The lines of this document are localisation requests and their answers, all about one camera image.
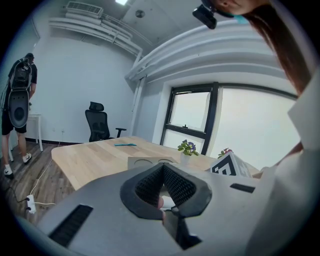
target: black shorts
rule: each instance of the black shorts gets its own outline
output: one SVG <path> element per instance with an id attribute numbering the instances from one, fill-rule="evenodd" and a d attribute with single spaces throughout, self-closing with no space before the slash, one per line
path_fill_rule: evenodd
<path id="1" fill-rule="evenodd" d="M 2 135 L 8 135 L 13 129 L 14 129 L 14 126 L 10 121 L 9 112 L 8 110 L 4 110 L 2 113 Z M 27 124 L 25 124 L 21 128 L 15 128 L 15 131 L 20 134 L 26 133 Z"/>

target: electrical outlet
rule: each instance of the electrical outlet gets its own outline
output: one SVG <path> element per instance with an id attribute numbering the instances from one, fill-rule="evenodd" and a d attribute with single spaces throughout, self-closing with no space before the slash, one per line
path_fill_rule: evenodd
<path id="1" fill-rule="evenodd" d="M 32 194 L 28 195 L 26 198 L 28 198 L 29 200 L 27 200 L 27 204 L 28 207 L 30 207 L 31 210 L 29 210 L 29 213 L 34 214 L 37 210 L 36 210 L 36 204 L 35 204 L 35 198 Z"/>

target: flower pot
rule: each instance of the flower pot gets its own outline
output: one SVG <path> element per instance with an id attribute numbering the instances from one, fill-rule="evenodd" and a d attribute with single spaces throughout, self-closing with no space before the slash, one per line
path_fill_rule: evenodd
<path id="1" fill-rule="evenodd" d="M 183 166 L 187 166 L 190 161 L 190 155 L 185 155 L 184 153 L 181 153 L 180 155 L 180 164 Z"/>

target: potted plant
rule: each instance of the potted plant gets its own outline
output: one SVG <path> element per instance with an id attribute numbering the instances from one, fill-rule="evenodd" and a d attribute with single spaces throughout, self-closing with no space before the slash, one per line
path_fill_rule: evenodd
<path id="1" fill-rule="evenodd" d="M 199 156 L 199 153 L 196 151 L 196 145 L 193 142 L 188 142 L 186 139 L 178 146 L 178 151 L 181 151 L 180 163 L 184 166 L 188 165 L 192 155 Z"/>
<path id="2" fill-rule="evenodd" d="M 228 152 L 233 152 L 233 151 L 227 147 L 226 149 L 221 151 L 221 154 L 218 154 L 218 159 L 222 158 Z"/>

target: ceiling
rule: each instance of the ceiling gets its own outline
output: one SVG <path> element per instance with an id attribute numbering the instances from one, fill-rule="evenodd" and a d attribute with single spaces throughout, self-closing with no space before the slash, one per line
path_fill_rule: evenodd
<path id="1" fill-rule="evenodd" d="M 68 0 L 60 0 L 64 5 Z M 139 36 L 133 41 L 141 46 L 147 54 L 165 41 L 190 29 L 202 25 L 195 17 L 193 10 L 201 4 L 201 0 L 129 0 L 126 5 L 121 5 L 116 0 L 77 0 L 76 2 L 88 3 L 102 7 L 106 15 L 112 16 L 126 23 L 138 31 L 149 42 Z M 136 17 L 136 11 L 145 12 L 143 18 Z M 216 15 L 218 21 L 226 18 Z"/>

